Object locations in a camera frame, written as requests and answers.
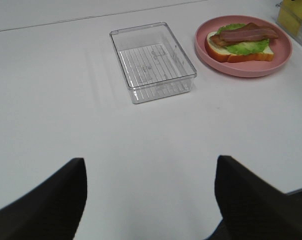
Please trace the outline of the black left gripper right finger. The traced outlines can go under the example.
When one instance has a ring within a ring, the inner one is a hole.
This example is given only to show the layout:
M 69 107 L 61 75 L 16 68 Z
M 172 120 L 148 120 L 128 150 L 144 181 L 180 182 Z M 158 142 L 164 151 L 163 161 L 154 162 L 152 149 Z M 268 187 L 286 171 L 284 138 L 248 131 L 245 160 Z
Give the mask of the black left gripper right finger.
M 302 240 L 302 190 L 285 194 L 228 155 L 217 159 L 214 195 L 222 215 L 210 240 Z

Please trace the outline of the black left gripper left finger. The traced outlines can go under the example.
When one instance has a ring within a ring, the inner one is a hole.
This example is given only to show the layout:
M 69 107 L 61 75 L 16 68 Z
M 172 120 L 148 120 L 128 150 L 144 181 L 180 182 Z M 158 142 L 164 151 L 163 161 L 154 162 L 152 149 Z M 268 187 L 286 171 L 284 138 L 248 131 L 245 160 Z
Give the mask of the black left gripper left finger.
M 88 195 L 83 158 L 73 158 L 33 190 L 0 209 L 0 240 L 72 240 Z

